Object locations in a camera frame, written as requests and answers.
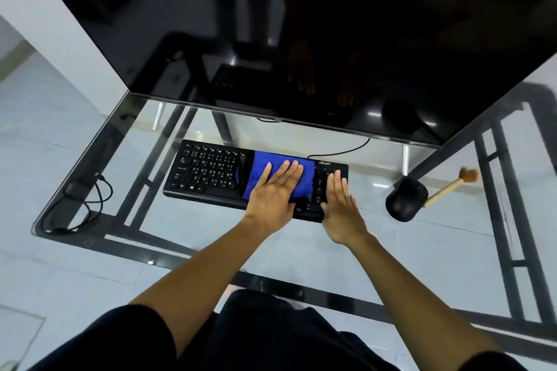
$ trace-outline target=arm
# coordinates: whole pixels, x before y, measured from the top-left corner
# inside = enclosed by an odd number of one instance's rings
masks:
[[[270,234],[292,219],[294,204],[288,200],[303,166],[286,161],[267,182],[270,171],[269,163],[238,225],[131,302],[157,311],[172,333],[178,356],[205,323],[234,274]]]
[[[325,231],[358,259],[422,371],[456,371],[478,353],[500,352],[368,233],[340,172],[328,177],[327,200],[322,204]]]

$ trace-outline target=brush bristles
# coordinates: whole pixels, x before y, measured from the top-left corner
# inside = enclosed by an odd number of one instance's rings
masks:
[[[460,169],[458,177],[465,181],[465,183],[476,182],[478,180],[478,171],[475,169],[467,169],[466,167],[463,167]]]

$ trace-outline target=wooden brush handle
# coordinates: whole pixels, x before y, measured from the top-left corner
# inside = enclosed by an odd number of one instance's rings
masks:
[[[447,195],[449,192],[454,191],[456,188],[458,188],[463,183],[464,183],[464,181],[461,178],[456,179],[454,182],[451,182],[449,185],[445,186],[442,190],[439,190],[439,192],[435,192],[435,194],[431,195],[431,197],[429,197],[426,200],[426,202],[423,204],[423,206],[424,207],[431,206],[431,204],[433,204],[435,201],[437,201],[441,197]]]

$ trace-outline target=monitor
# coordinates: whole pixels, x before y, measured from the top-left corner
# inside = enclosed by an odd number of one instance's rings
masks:
[[[63,0],[143,97],[439,147],[557,51],[557,0]]]

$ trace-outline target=black cable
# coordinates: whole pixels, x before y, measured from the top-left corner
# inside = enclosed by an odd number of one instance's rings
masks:
[[[366,145],[366,144],[369,142],[370,139],[371,139],[371,138],[368,138],[368,140],[367,140],[366,142],[364,142],[362,145],[360,145],[360,146],[357,147],[357,148],[353,148],[352,150],[342,151],[342,152],[340,152],[340,153],[333,153],[333,154],[312,154],[312,155],[308,156],[308,158],[311,158],[311,157],[338,156],[339,154],[350,153],[350,152],[352,152],[352,151],[356,151],[356,150],[361,149],[364,145]]]
[[[258,121],[265,122],[265,123],[281,123],[282,121],[266,121],[265,119],[256,118]]]
[[[107,198],[103,199],[102,198],[102,194],[101,194],[101,190],[99,188],[99,184],[97,182],[95,182],[95,189],[97,190],[97,194],[99,195],[99,200],[98,201],[82,201],[83,205],[85,206],[85,208],[87,208],[87,216],[85,216],[85,218],[83,219],[83,221],[78,224],[77,226],[74,227],[70,227],[70,228],[65,228],[65,227],[55,227],[54,229],[45,229],[45,219],[46,216],[48,216],[52,210],[58,205],[60,204],[60,202],[64,199],[72,199],[74,201],[80,201],[79,199],[73,197],[72,195],[69,195],[66,192],[66,188],[63,189],[62,193],[64,194],[62,196],[62,198],[60,198],[58,201],[56,201],[53,205],[51,205],[49,207],[49,209],[45,212],[45,214],[42,216],[41,219],[41,230],[45,233],[48,234],[67,234],[68,232],[73,232],[74,230],[79,229],[82,226],[85,226],[89,223],[93,223],[95,220],[97,220],[99,218],[99,216],[102,213],[102,208],[104,206],[104,203],[106,201],[108,201],[112,195],[114,194],[114,189],[112,188],[112,185],[110,185],[106,179],[104,178],[103,175],[101,175],[100,173],[95,173],[95,176],[100,180],[103,181],[105,184],[108,185],[108,188],[110,189],[110,194],[108,195]],[[94,217],[91,217],[93,215],[93,212],[91,210],[91,207],[89,207],[89,204],[101,204],[99,211],[97,212],[97,214]]]

